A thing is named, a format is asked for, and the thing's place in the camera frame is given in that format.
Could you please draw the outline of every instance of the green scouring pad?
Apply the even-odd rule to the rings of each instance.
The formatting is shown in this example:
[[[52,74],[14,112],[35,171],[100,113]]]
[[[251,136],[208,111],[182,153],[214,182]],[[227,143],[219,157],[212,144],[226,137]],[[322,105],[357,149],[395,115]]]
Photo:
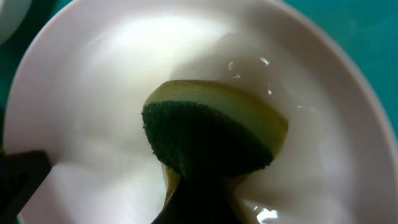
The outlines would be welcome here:
[[[216,82],[162,84],[145,102],[144,129],[158,160],[186,180],[213,181],[268,166],[287,120],[260,99]]]

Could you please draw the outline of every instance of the teal surface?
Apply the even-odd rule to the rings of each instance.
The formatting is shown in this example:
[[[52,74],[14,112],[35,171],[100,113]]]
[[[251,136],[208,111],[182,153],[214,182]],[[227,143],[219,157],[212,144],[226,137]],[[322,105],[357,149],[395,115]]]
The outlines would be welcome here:
[[[31,40],[71,0],[33,0],[17,32],[0,46],[0,109]],[[286,0],[317,23],[359,65],[398,130],[398,0]]]

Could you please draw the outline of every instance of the white plate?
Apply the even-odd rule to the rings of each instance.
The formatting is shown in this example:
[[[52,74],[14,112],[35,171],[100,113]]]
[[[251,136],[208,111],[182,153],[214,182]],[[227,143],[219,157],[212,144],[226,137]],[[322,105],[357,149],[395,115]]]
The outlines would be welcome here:
[[[140,112],[171,78],[238,85],[289,119],[234,192],[251,223],[396,223],[397,144],[359,70],[284,3],[239,0],[73,1],[42,29],[6,111],[6,151],[54,163],[23,222],[150,223],[165,184]]]

